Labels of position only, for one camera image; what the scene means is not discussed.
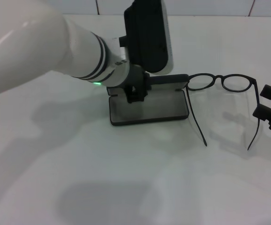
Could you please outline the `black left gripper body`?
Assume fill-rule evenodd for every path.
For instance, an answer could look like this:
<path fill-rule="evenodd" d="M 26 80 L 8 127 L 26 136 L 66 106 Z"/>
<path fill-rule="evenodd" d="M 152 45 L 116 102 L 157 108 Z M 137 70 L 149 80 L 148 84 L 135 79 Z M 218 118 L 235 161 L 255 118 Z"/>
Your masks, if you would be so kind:
<path fill-rule="evenodd" d="M 126 95 L 147 95 L 147 80 L 150 75 L 139 65 L 130 65 L 129 73 L 123 83 Z"/>

